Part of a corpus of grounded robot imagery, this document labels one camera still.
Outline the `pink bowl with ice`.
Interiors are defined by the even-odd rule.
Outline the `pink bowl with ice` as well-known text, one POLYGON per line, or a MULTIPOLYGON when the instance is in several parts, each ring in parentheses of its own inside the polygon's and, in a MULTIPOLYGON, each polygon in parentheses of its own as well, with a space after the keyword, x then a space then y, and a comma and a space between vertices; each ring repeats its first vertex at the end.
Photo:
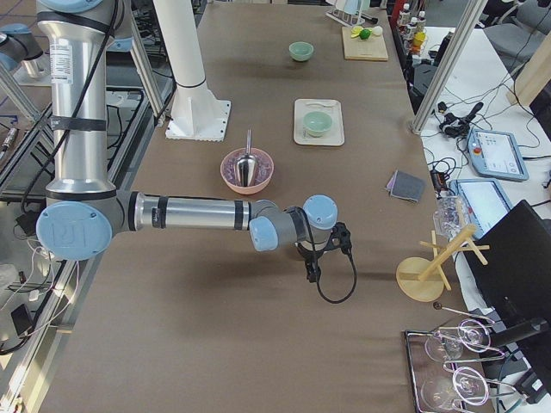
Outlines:
POLYGON ((228 153, 220 164, 220 175, 227 187, 238 194, 257 194, 271 181, 275 165, 272 157, 258 148, 251 148, 250 156, 256 159, 255 165, 239 166, 239 159, 245 155, 245 148, 228 153))

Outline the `grey folded cloth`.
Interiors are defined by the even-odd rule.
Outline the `grey folded cloth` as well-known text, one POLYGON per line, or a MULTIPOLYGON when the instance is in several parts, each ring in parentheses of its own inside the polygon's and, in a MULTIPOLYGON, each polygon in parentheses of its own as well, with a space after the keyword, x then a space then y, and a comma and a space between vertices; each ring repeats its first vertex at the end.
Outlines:
POLYGON ((393 198, 419 202, 425 190, 424 180, 400 170, 395 170, 386 185, 386 190, 393 198))

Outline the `cream rabbit tray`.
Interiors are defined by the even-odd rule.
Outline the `cream rabbit tray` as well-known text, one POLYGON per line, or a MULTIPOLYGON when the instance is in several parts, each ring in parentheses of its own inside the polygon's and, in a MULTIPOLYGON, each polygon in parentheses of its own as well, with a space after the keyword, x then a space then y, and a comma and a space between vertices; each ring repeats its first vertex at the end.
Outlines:
POLYGON ((294 142, 298 145, 343 145, 341 108, 341 103, 333 99, 297 99, 294 102, 294 142))

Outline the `teach pendant tablet near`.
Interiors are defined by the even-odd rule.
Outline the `teach pendant tablet near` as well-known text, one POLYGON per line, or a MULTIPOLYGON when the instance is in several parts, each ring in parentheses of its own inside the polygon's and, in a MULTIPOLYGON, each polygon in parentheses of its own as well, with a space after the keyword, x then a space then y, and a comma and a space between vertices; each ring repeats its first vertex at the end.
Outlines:
POLYGON ((452 180, 449 187, 466 204, 468 217, 477 226, 475 239, 483 237, 512 209, 511 201, 497 179, 452 180))

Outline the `teach pendant tablet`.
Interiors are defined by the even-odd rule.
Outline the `teach pendant tablet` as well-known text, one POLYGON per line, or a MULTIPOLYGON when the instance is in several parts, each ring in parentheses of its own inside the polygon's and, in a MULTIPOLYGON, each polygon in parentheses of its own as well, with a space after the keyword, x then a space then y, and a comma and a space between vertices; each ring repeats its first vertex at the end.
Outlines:
POLYGON ((452 180, 449 187, 466 204, 468 217, 477 226, 475 239, 483 237, 512 209, 511 201, 497 179, 452 180))
POLYGON ((478 175, 514 182, 529 180, 512 133, 473 128, 467 136, 467 149, 478 175))

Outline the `clear plastic cup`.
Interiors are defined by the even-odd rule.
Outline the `clear plastic cup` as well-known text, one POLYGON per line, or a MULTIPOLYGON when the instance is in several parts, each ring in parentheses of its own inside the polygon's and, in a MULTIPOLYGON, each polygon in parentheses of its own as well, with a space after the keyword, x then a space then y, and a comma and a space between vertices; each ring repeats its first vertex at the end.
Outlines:
POLYGON ((455 237, 467 224, 467 218, 467 209, 462 197, 447 196, 436 201, 433 221, 438 235, 446 238, 455 237))

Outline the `green lime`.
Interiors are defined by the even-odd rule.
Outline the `green lime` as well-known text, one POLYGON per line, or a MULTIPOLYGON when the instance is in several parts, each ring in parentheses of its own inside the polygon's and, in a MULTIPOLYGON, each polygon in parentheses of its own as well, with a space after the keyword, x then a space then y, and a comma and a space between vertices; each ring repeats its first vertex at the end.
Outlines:
POLYGON ((367 40, 371 36, 372 32, 370 29, 365 28, 359 33, 359 37, 361 40, 367 40))

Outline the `wooden cup tree stand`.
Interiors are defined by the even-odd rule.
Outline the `wooden cup tree stand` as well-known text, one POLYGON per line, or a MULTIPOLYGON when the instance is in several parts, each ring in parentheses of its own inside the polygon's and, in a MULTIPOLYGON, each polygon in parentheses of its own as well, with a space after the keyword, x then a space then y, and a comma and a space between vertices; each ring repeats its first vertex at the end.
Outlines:
POLYGON ((436 245, 436 233, 433 232, 433 242, 425 243, 433 249, 432 260, 408 257, 396 268, 396 281, 401 291, 409 298, 424 303, 438 299, 445 290, 450 291, 451 285, 443 271, 443 264, 457 252, 473 252, 483 265, 487 265, 482 251, 491 247, 474 243, 475 229, 472 224, 464 226, 446 246, 436 245))

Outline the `metal ice scoop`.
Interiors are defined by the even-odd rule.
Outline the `metal ice scoop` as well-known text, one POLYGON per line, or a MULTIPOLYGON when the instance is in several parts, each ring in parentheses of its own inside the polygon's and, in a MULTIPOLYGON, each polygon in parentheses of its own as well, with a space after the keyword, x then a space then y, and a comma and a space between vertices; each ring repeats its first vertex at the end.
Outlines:
POLYGON ((249 128, 246 134, 245 153, 237 158, 234 165, 237 184, 244 188, 254 184, 258 172, 257 157, 252 153, 251 149, 252 136, 251 129, 249 128))

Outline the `wine glass lower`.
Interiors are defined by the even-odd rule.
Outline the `wine glass lower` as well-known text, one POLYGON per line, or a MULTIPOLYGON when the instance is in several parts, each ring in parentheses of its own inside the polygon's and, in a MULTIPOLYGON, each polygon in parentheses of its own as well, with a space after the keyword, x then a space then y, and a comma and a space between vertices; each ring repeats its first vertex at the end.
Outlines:
POLYGON ((489 398, 488 384, 471 367, 458 367, 447 376, 427 379, 421 387, 421 398, 434 412, 470 412, 489 398))

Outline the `white plastic spoon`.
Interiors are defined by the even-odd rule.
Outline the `white plastic spoon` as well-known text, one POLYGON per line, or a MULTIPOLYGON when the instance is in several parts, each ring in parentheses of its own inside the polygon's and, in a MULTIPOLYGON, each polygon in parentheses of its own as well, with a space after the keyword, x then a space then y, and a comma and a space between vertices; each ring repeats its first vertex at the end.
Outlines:
POLYGON ((330 101, 314 101, 314 100, 308 100, 305 105, 306 106, 320 106, 323 108, 333 108, 338 104, 338 101, 330 100, 330 101))

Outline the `green bowl on tray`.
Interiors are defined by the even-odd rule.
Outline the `green bowl on tray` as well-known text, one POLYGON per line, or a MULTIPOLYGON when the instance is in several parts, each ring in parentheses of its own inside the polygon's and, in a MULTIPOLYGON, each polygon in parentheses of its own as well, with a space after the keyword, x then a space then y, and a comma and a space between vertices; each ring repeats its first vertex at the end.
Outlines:
POLYGON ((321 111, 312 111, 305 114, 303 126, 306 134, 314 138, 322 137, 331 130, 332 118, 321 111))

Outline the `teach pendant tablet far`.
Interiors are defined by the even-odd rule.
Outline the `teach pendant tablet far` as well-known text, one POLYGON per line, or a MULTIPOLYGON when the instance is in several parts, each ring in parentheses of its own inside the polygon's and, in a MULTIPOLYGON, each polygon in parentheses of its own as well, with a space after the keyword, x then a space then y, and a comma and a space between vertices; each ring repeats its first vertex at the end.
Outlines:
POLYGON ((514 182, 529 180, 512 133, 473 128, 467 136, 467 149, 478 175, 514 182))

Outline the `green bowl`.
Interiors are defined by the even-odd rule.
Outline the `green bowl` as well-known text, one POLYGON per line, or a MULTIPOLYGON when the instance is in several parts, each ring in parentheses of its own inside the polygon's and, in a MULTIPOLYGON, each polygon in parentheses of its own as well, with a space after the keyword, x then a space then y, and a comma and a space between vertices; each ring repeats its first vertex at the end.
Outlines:
POLYGON ((288 46, 288 52, 293 61, 306 62, 313 56, 314 47, 308 42, 296 41, 288 46))
POLYGON ((303 126, 306 134, 314 138, 322 137, 331 130, 332 118, 321 111, 312 111, 305 114, 303 126))

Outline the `aluminium frame post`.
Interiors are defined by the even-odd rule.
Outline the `aluminium frame post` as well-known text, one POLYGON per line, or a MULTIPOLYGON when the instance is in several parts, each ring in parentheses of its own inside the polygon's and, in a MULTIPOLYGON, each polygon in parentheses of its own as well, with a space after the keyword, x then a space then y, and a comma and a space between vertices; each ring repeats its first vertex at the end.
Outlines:
POLYGON ((470 34, 482 14, 487 0, 469 0, 461 15, 461 19, 455 28, 455 32, 446 48, 446 52, 436 69, 429 88, 422 100, 417 113, 411 123, 411 130, 414 134, 420 135, 423 131, 430 113, 436 104, 438 97, 443 92, 444 86, 455 68, 461 53, 468 41, 470 34))

